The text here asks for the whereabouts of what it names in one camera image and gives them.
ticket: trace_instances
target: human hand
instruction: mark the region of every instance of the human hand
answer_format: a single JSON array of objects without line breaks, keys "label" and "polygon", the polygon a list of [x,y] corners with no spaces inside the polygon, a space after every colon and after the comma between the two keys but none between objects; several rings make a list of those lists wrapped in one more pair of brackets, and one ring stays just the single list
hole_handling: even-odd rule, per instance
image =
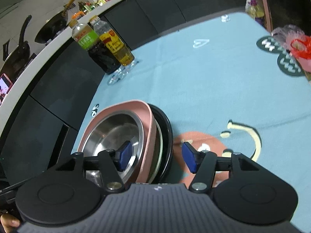
[{"label": "human hand", "polygon": [[17,228],[21,224],[16,217],[8,213],[2,214],[0,221],[6,233],[10,233],[14,228]]}]

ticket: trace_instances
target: light blue tablecloth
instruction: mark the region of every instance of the light blue tablecloth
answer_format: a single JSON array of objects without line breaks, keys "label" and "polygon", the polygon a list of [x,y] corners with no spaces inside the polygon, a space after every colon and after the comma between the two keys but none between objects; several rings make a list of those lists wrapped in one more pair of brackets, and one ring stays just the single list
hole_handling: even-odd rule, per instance
[{"label": "light blue tablecloth", "polygon": [[[311,87],[304,77],[283,73],[277,54],[256,42],[267,31],[243,13],[230,14],[163,36],[133,51],[141,62],[113,86],[104,76],[86,113],[73,152],[88,123],[99,111],[140,99],[161,108],[174,136],[200,131],[228,148],[251,156],[253,139],[243,131],[219,135],[229,120],[256,128],[262,141],[258,163],[290,183],[299,196],[292,222],[311,230]],[[194,48],[194,40],[209,42]]]}]

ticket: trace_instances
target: dark liquid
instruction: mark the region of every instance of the dark liquid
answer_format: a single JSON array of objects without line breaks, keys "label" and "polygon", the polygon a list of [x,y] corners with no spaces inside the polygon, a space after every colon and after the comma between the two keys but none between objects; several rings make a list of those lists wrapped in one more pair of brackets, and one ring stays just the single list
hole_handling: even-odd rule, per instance
[{"label": "dark liquid", "polygon": [[99,41],[88,50],[89,56],[97,63],[107,74],[112,74],[121,64],[109,51],[102,41]]}]

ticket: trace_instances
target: stack of bowls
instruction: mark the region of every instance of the stack of bowls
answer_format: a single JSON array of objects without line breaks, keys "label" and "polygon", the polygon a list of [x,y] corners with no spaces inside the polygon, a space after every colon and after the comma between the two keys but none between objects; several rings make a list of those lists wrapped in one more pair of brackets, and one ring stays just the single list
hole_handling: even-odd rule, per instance
[{"label": "stack of bowls", "polygon": [[[159,108],[143,101],[119,103],[97,113],[85,129],[78,151],[96,156],[102,150],[117,150],[127,140],[133,153],[125,171],[119,172],[123,182],[163,182],[172,160],[172,127]],[[99,171],[87,171],[86,178],[101,186]]]}]

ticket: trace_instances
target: table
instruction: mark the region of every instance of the table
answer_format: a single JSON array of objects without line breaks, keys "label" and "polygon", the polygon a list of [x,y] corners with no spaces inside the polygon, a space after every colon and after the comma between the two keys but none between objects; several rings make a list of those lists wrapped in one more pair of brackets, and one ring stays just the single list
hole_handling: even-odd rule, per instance
[{"label": "table", "polygon": [[[94,105],[100,111],[140,99],[161,108],[173,127],[175,161],[167,181],[191,178],[178,161],[182,139],[218,155],[226,148],[248,157],[260,151],[257,162],[298,193],[292,223],[310,231],[311,87],[295,61],[265,37],[264,28],[244,13],[229,17],[186,27],[134,50],[140,63],[125,79],[108,86],[104,76],[73,152]],[[220,135],[223,131],[231,133]]]}]

